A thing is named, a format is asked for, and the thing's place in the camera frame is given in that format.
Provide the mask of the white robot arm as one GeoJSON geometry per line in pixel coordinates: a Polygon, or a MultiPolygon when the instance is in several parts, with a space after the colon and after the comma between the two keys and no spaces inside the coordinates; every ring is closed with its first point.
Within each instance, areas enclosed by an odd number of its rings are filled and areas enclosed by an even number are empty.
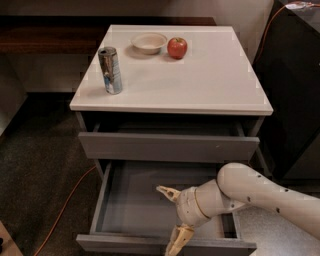
{"type": "Polygon", "coordinates": [[[165,256],[177,256],[194,230],[213,217],[248,205],[275,212],[320,239],[320,199],[282,187],[245,164],[228,163],[198,187],[179,191],[159,185],[157,190],[175,204],[180,219],[165,256]]]}

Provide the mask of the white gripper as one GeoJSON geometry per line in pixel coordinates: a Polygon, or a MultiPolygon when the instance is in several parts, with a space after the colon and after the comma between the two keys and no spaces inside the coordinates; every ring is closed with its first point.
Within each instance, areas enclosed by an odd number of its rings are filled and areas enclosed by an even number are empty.
{"type": "Polygon", "coordinates": [[[183,223],[182,225],[174,226],[165,251],[165,256],[177,256],[193,237],[193,228],[207,223],[210,218],[202,212],[198,205],[195,187],[190,187],[180,192],[176,189],[159,185],[156,190],[162,193],[169,201],[176,202],[177,215],[183,223]]]}

